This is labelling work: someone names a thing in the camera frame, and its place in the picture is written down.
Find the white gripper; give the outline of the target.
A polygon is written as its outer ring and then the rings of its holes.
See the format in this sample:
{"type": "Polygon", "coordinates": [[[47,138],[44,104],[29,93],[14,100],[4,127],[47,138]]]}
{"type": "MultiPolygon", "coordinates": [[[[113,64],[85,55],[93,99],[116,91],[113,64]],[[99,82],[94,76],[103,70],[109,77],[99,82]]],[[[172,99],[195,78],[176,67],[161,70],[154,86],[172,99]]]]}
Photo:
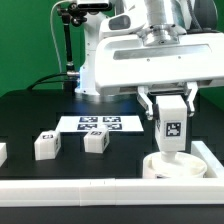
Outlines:
{"type": "Polygon", "coordinates": [[[158,119],[149,90],[185,85],[188,116],[195,113],[198,86],[224,85],[224,34],[182,35],[177,44],[146,47],[136,35],[102,40],[95,56],[95,85],[102,95],[134,92],[148,120],[158,119]]]}

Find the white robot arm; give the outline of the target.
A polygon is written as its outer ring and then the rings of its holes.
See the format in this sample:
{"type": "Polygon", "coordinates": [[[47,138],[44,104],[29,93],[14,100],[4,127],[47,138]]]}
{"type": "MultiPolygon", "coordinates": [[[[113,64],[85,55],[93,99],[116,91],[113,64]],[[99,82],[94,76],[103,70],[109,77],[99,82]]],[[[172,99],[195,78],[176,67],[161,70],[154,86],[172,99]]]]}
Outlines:
{"type": "Polygon", "coordinates": [[[87,12],[80,93],[95,100],[135,93],[153,119],[151,94],[183,92],[192,115],[200,88],[224,85],[224,33],[204,23],[212,2],[121,0],[123,11],[112,17],[105,3],[117,1],[78,0],[87,12]]]}

